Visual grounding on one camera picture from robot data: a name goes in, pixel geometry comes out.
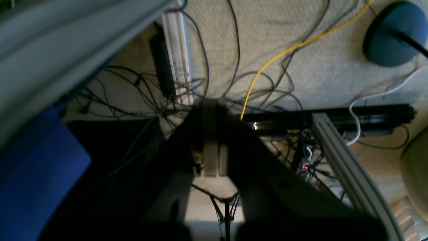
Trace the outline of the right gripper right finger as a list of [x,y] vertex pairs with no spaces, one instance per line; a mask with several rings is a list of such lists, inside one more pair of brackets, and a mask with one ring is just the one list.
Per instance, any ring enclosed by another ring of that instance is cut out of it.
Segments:
[[237,239],[388,241],[379,218],[313,188],[283,166],[247,123],[217,105],[217,173],[230,178],[243,204]]

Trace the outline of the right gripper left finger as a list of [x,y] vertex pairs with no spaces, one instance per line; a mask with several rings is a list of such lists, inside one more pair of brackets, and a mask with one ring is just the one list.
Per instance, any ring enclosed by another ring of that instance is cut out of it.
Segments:
[[190,241],[184,224],[195,174],[209,167],[196,154],[216,130],[218,105],[205,99],[154,154],[146,151],[108,174],[90,167],[41,234],[41,241]]

